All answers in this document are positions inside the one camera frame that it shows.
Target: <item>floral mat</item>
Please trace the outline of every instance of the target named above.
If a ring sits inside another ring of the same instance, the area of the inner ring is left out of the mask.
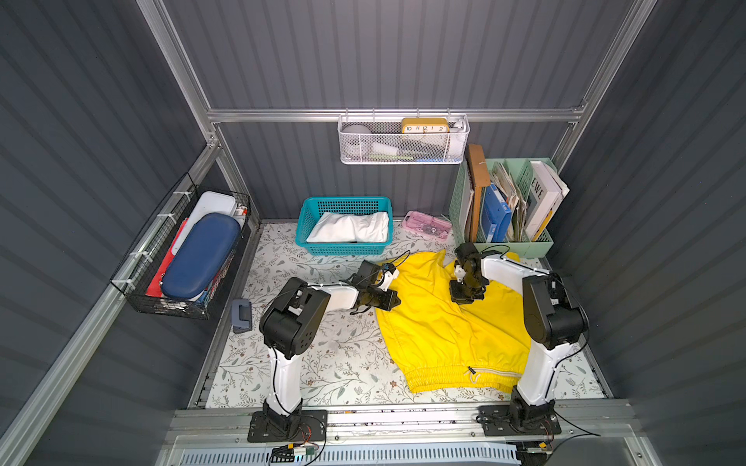
[[[270,392],[269,355],[259,331],[266,306],[290,277],[312,283],[332,283],[357,271],[361,256],[312,256],[295,244],[296,224],[265,224],[244,297],[251,300],[254,329],[234,334],[223,350],[210,390],[207,408],[260,406]],[[446,263],[455,259],[454,240],[438,242],[407,232],[398,224],[394,241],[378,261],[410,250],[439,251],[445,248]],[[538,265],[535,259],[524,262]],[[601,387],[583,354],[560,366],[557,398],[602,398]],[[303,355],[301,395],[307,406],[339,406],[401,403],[456,403],[509,400],[510,394],[493,388],[447,388],[414,394],[391,359],[378,328],[375,312],[349,315],[326,312],[314,342]]]

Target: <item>blue object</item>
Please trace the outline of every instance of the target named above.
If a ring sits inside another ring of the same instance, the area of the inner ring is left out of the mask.
[[[484,201],[480,218],[486,242],[499,243],[505,241],[511,218],[513,218],[513,212],[506,204],[497,186],[494,184],[487,186],[484,189]]]
[[[251,330],[251,301],[234,299],[231,303],[231,324],[233,333],[244,333]]]
[[[208,213],[195,223],[163,275],[163,294],[192,299],[204,291],[231,253],[241,231],[238,222],[221,213]]]
[[[309,243],[306,242],[324,212],[353,215],[389,213],[389,239],[383,243]],[[378,256],[394,241],[394,213],[388,198],[308,198],[303,203],[295,231],[295,243],[314,256]]]

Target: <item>blue binder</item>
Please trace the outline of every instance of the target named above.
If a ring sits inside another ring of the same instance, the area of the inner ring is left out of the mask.
[[[491,184],[484,189],[482,216],[480,219],[485,241],[499,243],[505,241],[513,212],[506,204],[497,186]]]

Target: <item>pink case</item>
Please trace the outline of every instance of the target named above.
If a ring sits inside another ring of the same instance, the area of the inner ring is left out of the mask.
[[[447,220],[432,217],[426,213],[410,210],[404,216],[401,227],[413,233],[417,233],[430,238],[445,241],[453,227]]]

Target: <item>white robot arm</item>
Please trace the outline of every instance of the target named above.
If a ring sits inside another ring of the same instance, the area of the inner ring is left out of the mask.
[[[480,253],[472,243],[456,249],[458,280],[451,282],[456,303],[484,299],[490,280],[508,286],[523,296],[524,323],[531,337],[528,362],[513,389],[507,423],[520,432],[550,425],[560,433],[554,415],[557,367],[572,355],[573,344],[588,329],[582,308],[571,300],[561,279],[548,270],[531,268],[503,254]]]
[[[291,438],[301,417],[301,354],[311,345],[326,311],[373,306],[391,310],[401,301],[391,282],[399,270],[363,261],[358,272],[343,283],[306,283],[293,277],[262,315],[259,330],[269,348],[272,391],[262,415],[277,431]]]

